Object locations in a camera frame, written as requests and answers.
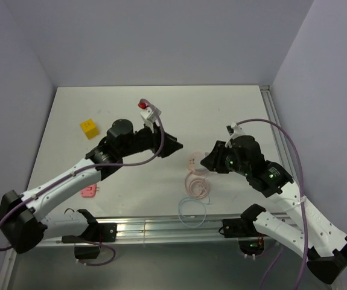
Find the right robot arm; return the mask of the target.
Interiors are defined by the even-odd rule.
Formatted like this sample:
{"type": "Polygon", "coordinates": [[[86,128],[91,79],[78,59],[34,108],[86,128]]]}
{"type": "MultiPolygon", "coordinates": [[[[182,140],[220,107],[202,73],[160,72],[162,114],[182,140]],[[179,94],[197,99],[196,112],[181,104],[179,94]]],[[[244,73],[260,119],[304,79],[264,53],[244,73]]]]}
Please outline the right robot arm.
{"type": "Polygon", "coordinates": [[[300,187],[283,166],[265,159],[254,137],[216,141],[200,163],[212,172],[244,176],[253,189],[279,206],[297,225],[294,228],[253,204],[240,216],[244,233],[265,234],[305,257],[310,272],[327,285],[347,267],[347,234],[301,195],[300,187]]]}

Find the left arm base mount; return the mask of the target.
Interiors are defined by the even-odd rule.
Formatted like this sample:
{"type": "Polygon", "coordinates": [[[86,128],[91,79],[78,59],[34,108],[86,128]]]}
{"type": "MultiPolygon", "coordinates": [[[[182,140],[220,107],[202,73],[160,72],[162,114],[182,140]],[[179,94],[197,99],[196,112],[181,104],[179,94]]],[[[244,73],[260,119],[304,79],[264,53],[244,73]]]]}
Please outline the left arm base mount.
{"type": "Polygon", "coordinates": [[[116,234],[116,223],[98,223],[97,228],[91,233],[84,233],[81,236],[62,236],[61,243],[74,244],[74,257],[87,262],[97,259],[104,245],[116,240],[116,234]]]}

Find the pink round power strip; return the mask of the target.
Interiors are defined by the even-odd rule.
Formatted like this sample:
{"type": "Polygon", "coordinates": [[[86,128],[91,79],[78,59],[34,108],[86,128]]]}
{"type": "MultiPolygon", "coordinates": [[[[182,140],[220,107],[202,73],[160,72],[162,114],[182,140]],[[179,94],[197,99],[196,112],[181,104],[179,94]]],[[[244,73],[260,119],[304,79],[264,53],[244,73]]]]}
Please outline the pink round power strip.
{"type": "Polygon", "coordinates": [[[188,159],[188,170],[194,175],[205,175],[209,173],[209,170],[201,165],[201,160],[208,156],[208,152],[194,152],[188,159]]]}

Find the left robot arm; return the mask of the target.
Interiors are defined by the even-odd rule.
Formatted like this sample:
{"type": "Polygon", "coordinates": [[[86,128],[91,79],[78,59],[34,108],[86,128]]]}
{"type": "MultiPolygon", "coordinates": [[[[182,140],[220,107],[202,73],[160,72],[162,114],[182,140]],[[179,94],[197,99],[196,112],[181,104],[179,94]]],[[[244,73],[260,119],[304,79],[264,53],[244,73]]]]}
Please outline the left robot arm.
{"type": "Polygon", "coordinates": [[[0,204],[0,232],[18,254],[55,237],[97,242],[100,226],[87,210],[60,216],[51,212],[86,187],[124,167],[125,157],[149,150],[154,158],[166,158],[180,149],[183,144],[156,123],[134,131],[131,121],[116,120],[98,145],[71,169],[32,190],[21,194],[11,190],[4,194],[0,204]]]}

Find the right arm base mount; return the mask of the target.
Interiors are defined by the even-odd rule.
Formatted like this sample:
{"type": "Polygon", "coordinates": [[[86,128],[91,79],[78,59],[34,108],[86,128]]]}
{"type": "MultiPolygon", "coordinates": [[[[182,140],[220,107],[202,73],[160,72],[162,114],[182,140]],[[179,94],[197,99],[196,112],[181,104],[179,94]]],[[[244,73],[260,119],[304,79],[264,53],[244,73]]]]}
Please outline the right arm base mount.
{"type": "Polygon", "coordinates": [[[226,239],[236,239],[243,255],[256,257],[265,251],[264,235],[257,232],[253,223],[246,219],[223,219],[218,233],[226,239]]]}

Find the yellow cube socket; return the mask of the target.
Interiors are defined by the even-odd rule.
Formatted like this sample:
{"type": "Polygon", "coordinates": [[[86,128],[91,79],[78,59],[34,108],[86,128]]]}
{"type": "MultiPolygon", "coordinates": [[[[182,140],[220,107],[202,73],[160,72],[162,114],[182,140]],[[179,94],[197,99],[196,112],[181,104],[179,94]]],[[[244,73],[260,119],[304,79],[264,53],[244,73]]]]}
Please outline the yellow cube socket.
{"type": "Polygon", "coordinates": [[[98,136],[100,131],[92,119],[80,123],[80,127],[88,140],[98,136]]]}

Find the pink plug adapter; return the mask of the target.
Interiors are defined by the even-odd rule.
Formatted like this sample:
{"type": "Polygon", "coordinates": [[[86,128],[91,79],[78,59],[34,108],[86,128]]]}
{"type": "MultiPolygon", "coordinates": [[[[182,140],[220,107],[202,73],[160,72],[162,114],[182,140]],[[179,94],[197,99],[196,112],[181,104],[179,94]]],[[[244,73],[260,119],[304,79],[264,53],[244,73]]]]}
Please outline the pink plug adapter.
{"type": "Polygon", "coordinates": [[[82,198],[94,198],[99,191],[99,186],[97,184],[92,184],[82,189],[80,195],[82,198]]]}

